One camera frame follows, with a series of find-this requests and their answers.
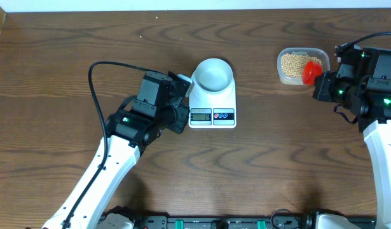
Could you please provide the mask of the red plastic measuring scoop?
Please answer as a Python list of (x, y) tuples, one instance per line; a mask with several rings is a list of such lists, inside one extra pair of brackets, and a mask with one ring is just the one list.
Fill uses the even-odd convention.
[(322, 65), (309, 61), (303, 68), (302, 81), (304, 85), (314, 85), (315, 78), (323, 73)]

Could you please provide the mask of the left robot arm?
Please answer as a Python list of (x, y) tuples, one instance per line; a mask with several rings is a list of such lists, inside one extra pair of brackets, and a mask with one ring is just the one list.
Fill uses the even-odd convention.
[(127, 98), (107, 119), (94, 159), (62, 207), (44, 228), (95, 228), (117, 187), (144, 150), (167, 128), (181, 134), (193, 82), (174, 73), (145, 73), (137, 96)]

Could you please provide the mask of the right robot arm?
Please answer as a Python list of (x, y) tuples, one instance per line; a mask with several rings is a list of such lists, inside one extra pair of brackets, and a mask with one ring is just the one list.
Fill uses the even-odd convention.
[(349, 110), (369, 150), (377, 200), (376, 228), (391, 228), (391, 50), (336, 46), (337, 71), (314, 81), (313, 98)]

